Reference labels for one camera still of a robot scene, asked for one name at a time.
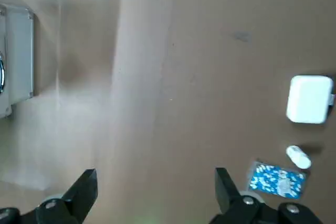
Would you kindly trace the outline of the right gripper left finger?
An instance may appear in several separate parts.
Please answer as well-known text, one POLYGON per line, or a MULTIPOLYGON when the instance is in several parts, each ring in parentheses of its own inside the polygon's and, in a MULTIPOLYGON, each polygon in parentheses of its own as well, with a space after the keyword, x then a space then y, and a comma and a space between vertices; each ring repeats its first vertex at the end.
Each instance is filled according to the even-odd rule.
POLYGON ((62 197, 46 200, 26 214, 15 207, 2 208, 1 223, 83 223, 97 197, 97 171, 87 169, 62 197))

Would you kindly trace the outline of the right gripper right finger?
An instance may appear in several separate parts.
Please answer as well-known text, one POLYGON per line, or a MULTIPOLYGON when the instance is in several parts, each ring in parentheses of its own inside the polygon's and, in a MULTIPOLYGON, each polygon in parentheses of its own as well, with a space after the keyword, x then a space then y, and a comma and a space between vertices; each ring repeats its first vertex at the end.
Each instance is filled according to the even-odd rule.
POLYGON ((241 195, 227 169, 215 169, 215 193, 221 213, 210 223, 318 224, 322 221, 306 206, 282 203, 277 209, 250 195, 241 195))

